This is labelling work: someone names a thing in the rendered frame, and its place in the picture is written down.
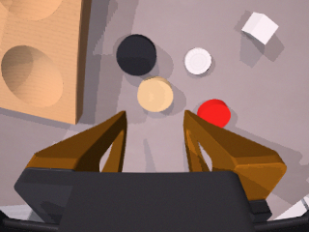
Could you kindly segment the red disc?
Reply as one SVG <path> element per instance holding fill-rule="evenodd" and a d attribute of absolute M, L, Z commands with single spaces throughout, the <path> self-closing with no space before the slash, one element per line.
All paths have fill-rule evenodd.
<path fill-rule="evenodd" d="M 224 101 L 209 100 L 200 105 L 197 115 L 221 128 L 226 126 L 231 118 L 231 112 Z"/>

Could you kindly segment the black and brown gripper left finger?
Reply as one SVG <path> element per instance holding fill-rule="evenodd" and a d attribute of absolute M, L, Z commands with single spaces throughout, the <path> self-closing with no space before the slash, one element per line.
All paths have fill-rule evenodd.
<path fill-rule="evenodd" d="M 113 143 L 101 172 L 122 172 L 126 133 L 126 111 L 122 110 L 97 126 L 38 151 L 25 168 L 65 168 L 99 172 L 100 159 Z"/>

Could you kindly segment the black round disc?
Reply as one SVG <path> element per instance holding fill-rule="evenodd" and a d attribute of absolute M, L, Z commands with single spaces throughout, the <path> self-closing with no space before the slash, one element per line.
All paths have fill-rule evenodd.
<path fill-rule="evenodd" d="M 125 73 L 133 76 L 145 75 L 155 66 L 155 45 L 144 35 L 130 35 L 118 46 L 116 58 Z"/>

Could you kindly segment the tan wooden disc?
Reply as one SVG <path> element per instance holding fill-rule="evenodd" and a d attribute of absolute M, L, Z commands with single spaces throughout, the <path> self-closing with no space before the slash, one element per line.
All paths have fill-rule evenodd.
<path fill-rule="evenodd" d="M 161 76 L 147 77 L 139 85 L 137 98 L 141 106 L 149 111 L 164 110 L 173 100 L 172 86 Z"/>

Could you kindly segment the orange tray with round pockets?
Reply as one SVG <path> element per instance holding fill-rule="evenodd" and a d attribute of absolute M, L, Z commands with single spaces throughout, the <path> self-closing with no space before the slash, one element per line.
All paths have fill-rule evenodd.
<path fill-rule="evenodd" d="M 0 0 L 0 107 L 76 125 L 92 0 Z"/>

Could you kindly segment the white disc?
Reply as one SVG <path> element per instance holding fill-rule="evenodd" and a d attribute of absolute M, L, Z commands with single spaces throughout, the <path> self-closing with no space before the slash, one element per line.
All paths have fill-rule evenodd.
<path fill-rule="evenodd" d="M 203 48 L 193 48 L 186 54 L 184 63 L 191 73 L 203 73 L 211 65 L 211 56 Z"/>

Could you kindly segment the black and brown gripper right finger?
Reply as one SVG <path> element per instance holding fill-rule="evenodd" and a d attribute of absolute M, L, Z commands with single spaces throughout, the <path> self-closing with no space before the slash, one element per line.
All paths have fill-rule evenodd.
<path fill-rule="evenodd" d="M 276 151 L 220 128 L 189 110 L 184 111 L 183 133 L 189 172 L 210 171 L 200 143 L 211 158 L 211 171 L 226 170 L 239 175 L 248 201 L 266 200 L 286 173 L 287 166 Z"/>

